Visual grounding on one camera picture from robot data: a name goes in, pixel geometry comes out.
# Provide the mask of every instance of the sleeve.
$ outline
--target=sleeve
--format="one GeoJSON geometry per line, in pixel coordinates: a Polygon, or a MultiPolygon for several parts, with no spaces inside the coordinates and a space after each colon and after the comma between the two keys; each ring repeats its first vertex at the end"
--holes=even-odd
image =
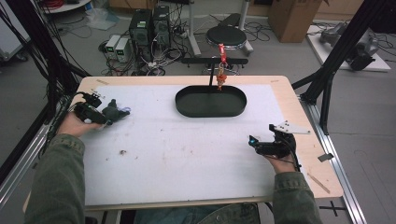
{"type": "Polygon", "coordinates": [[[84,149],[68,134],[52,139],[35,172],[26,224],[84,224],[84,149]]]}
{"type": "Polygon", "coordinates": [[[299,172],[276,175],[273,210],[276,224],[322,223],[314,194],[299,172]]]}

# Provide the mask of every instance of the hand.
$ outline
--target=hand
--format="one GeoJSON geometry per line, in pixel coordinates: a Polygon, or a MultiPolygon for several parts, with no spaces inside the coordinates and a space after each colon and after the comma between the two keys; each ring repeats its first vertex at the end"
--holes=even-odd
{"type": "Polygon", "coordinates": [[[296,172],[291,154],[281,159],[275,156],[265,156],[265,158],[274,166],[276,174],[296,172]]]}
{"type": "Polygon", "coordinates": [[[58,129],[57,134],[67,133],[75,137],[80,137],[91,129],[98,129],[102,127],[101,124],[91,123],[87,124],[82,122],[74,112],[69,112],[58,129]]]}

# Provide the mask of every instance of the clothing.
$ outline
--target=clothing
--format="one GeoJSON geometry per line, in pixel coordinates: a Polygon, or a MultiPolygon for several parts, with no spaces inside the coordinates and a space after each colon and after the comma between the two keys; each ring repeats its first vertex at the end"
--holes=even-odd
{"type": "MultiPolygon", "coordinates": [[[[25,223],[84,223],[84,144],[59,134],[37,166],[25,223]]],[[[301,173],[275,177],[275,223],[321,223],[312,191],[301,173]]],[[[138,210],[135,223],[260,223],[255,203],[138,210]]]]}

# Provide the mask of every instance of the oval tray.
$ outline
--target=oval tray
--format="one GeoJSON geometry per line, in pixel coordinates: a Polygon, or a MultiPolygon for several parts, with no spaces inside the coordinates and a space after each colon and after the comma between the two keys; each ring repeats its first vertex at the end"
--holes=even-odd
{"type": "Polygon", "coordinates": [[[236,87],[188,86],[176,94],[177,111],[189,118],[235,117],[245,110],[246,95],[236,87]]]}

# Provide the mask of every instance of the person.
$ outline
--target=person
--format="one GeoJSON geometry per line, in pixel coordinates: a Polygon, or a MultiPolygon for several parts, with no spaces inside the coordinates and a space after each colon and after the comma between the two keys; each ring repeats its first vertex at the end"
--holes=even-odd
{"type": "MultiPolygon", "coordinates": [[[[66,115],[57,135],[36,168],[26,224],[83,224],[84,144],[78,139],[99,124],[86,124],[73,112],[66,115]]],[[[282,161],[268,158],[274,166],[273,213],[275,223],[321,223],[312,191],[303,174],[296,172],[291,156],[282,161]]],[[[165,209],[137,210],[137,223],[260,223],[255,203],[235,203],[165,209]]]]}

